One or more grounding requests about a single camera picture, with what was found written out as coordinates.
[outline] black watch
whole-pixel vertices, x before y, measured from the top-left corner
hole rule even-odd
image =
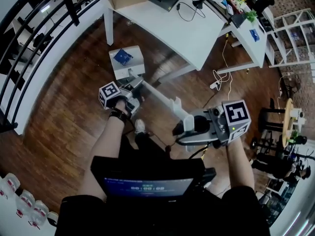
[[[124,124],[126,124],[126,121],[128,119],[128,116],[121,110],[115,108],[114,111],[112,111],[109,115],[109,117],[114,116],[120,119]]]

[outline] white shoe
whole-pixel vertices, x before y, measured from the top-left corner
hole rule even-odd
[[[135,134],[139,134],[139,133],[145,133],[146,132],[146,126],[143,122],[142,119],[137,119],[136,123],[134,124],[135,126]]]

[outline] light strip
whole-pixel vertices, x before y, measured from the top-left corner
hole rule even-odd
[[[304,231],[304,229],[306,228],[306,226],[308,225],[309,220],[305,221],[304,225],[302,226],[302,228],[299,230],[299,232],[297,233],[296,236],[300,236],[300,234]]]
[[[285,236],[285,235],[287,234],[287,232],[291,229],[291,227],[294,225],[295,221],[296,221],[297,218],[300,216],[300,214],[301,214],[301,212],[299,212],[299,213],[296,215],[295,219],[293,220],[293,222],[291,223],[291,225],[288,227],[288,229],[286,230],[286,232],[284,233],[283,236]]]
[[[46,10],[48,10],[50,8],[50,5],[45,6],[44,8],[41,9],[41,12],[45,12]]]
[[[307,234],[305,236],[310,235],[310,233],[313,231],[314,227],[315,227],[315,224],[309,229],[309,231],[307,232]]]

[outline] person in black clothing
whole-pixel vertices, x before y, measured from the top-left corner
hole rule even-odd
[[[116,111],[126,115],[125,102],[119,101]],[[171,160],[145,133],[144,123],[136,122],[134,150],[122,136],[124,122],[110,116],[106,127],[91,151],[88,167],[78,196],[63,199],[56,236],[63,235],[270,235],[269,227],[254,192],[251,166],[238,138],[227,147],[231,189],[222,199],[205,191],[186,202],[171,206],[137,207],[133,204],[111,205],[94,178],[90,165],[94,156],[128,160],[139,157],[147,163]]]
[[[252,163],[252,168],[270,173],[275,178],[283,179],[283,181],[286,182],[294,183],[300,178],[306,179],[311,175],[310,166],[301,170],[295,162],[282,160],[278,157],[266,155],[264,153],[257,154],[256,159],[257,160]]]

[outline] metal railing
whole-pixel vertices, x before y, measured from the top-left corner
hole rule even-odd
[[[23,30],[28,26],[28,23],[34,18],[34,16],[40,11],[42,10],[47,3],[50,0],[43,0],[41,3],[39,3],[35,9],[33,9],[33,11],[27,16],[27,18],[25,19],[24,23],[22,24],[22,26],[19,28],[19,30],[16,32],[15,36],[12,38],[12,40],[10,41],[10,44],[7,46],[6,50],[3,53],[0,53],[0,67],[1,64],[3,64],[3,61],[5,59],[8,59],[8,55],[9,50],[11,48],[11,46],[14,44],[15,41],[17,41],[18,37],[20,36],[20,34],[23,32]],[[60,37],[69,29],[70,26],[72,26],[73,24],[75,26],[78,26],[80,24],[79,18],[80,16],[82,16],[87,10],[89,10],[94,4],[96,4],[98,1],[100,0],[92,0],[89,4],[89,6],[86,6],[85,8],[83,8],[82,10],[78,11],[78,13],[76,13],[76,8],[79,8],[84,2],[86,2],[88,0],[79,0],[76,4],[76,6],[74,6],[74,4],[72,3],[72,0],[62,0],[50,13],[48,13],[48,15],[38,24],[38,26],[33,30],[33,32],[31,33],[30,37],[28,38],[28,40],[24,43],[23,47],[21,48],[21,50],[19,51],[17,57],[15,58],[14,63],[12,64],[7,77],[4,81],[4,85],[1,89],[1,93],[0,93],[0,104],[3,101],[3,97],[4,97],[4,93],[7,89],[10,77],[12,72],[15,71],[15,68],[18,64],[18,62],[21,60],[21,57],[23,55],[23,53],[25,52],[25,50],[28,48],[28,45],[32,42],[32,40],[36,37],[36,34],[42,29],[42,27],[48,22],[48,20],[50,20],[52,18],[53,15],[56,14],[56,12],[64,5],[66,5],[67,11],[65,12],[64,15],[62,15],[62,17],[54,23],[54,25],[49,29],[49,31],[44,35],[44,37],[41,39],[41,41],[37,44],[36,48],[32,51],[31,56],[28,58],[28,60],[25,62],[25,65],[22,69],[22,71],[20,72],[20,75],[18,77],[18,79],[15,82],[13,91],[10,95],[7,107],[5,109],[5,112],[3,112],[0,109],[0,116],[2,116],[2,120],[0,120],[0,133],[5,132],[5,131],[9,131],[12,129],[15,129],[18,126],[18,123],[15,122],[16,116],[18,114],[20,105],[22,103],[23,97],[28,89],[28,86],[30,85],[32,78],[34,77],[37,69],[39,68],[40,64],[42,63],[42,61],[45,59],[45,57],[49,54],[49,51],[52,49],[52,47],[54,46],[54,44],[60,39]],[[4,19],[1,21],[0,23],[0,34],[3,35],[6,31],[6,29],[9,27],[9,25],[11,24],[11,22],[13,21],[13,19],[18,15],[18,13],[23,9],[23,7],[28,3],[28,0],[18,0],[13,6],[12,8],[9,10],[9,12],[6,14],[6,16],[4,17]],[[12,120],[9,121],[8,120],[8,115],[10,112],[10,108],[12,106],[12,102],[14,99],[14,96],[16,94],[16,91],[18,89],[18,84],[19,82],[23,79],[23,75],[25,74],[27,68],[29,67],[29,65],[32,63],[33,58],[35,57],[35,55],[37,54],[39,48],[41,47],[41,45],[50,37],[51,33],[59,26],[59,24],[66,18],[70,16],[71,17],[71,21],[70,23],[68,23],[66,26],[64,26],[63,30],[50,42],[50,44],[45,48],[44,52],[41,53],[38,61],[36,62],[35,67],[33,67],[31,74],[29,75],[28,79],[25,81],[25,84],[23,86],[23,90],[20,94],[20,97],[18,99]]]

